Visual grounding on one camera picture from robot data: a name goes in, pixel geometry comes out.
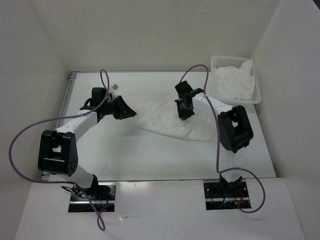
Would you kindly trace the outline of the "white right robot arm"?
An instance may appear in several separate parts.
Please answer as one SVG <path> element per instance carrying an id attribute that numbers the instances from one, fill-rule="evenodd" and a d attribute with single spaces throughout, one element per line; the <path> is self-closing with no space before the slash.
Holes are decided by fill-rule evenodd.
<path id="1" fill-rule="evenodd" d="M 179 119 L 185 121 L 199 110 L 217 123 L 218 146 L 227 151 L 237 153 L 238 150 L 249 145 L 254 133 L 246 109 L 242 105 L 232 106 L 211 96 L 207 96 L 203 89 L 193 89 L 187 81 L 175 86 L 178 99 L 175 100 Z"/>

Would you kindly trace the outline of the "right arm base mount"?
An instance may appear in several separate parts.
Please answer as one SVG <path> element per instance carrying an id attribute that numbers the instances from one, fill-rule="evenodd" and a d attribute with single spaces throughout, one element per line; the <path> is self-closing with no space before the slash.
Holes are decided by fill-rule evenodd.
<path id="1" fill-rule="evenodd" d="M 230 192 L 223 191 L 221 183 L 218 180 L 204 181 L 204 198 L 207 211 L 213 210 L 233 210 L 238 208 L 251 209 L 249 192 L 247 184 L 242 181 L 241 184 Z"/>

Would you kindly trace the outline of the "white pleated skirt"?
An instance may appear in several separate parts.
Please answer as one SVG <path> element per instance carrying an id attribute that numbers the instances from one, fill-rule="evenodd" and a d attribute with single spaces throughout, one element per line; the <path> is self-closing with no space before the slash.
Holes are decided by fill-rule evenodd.
<path id="1" fill-rule="evenodd" d="M 195 109 L 194 115 L 181 120 L 175 103 L 149 102 L 136 107 L 141 129 L 185 141 L 211 142 L 216 135 L 212 117 Z"/>

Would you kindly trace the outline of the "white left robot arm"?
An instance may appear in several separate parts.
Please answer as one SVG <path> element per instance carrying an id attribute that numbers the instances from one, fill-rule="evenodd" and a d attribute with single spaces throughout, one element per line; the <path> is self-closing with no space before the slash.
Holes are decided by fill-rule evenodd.
<path id="1" fill-rule="evenodd" d="M 79 117 L 55 130 L 45 130 L 41 134 L 38 154 L 38 169 L 79 185 L 81 193 L 88 200 L 96 199 L 103 192 L 97 176 L 87 172 L 79 165 L 77 141 L 105 116 L 112 115 L 116 120 L 123 120 L 137 115 L 117 95 L 118 85 L 109 89 L 94 87 L 91 98 L 79 109 Z"/>

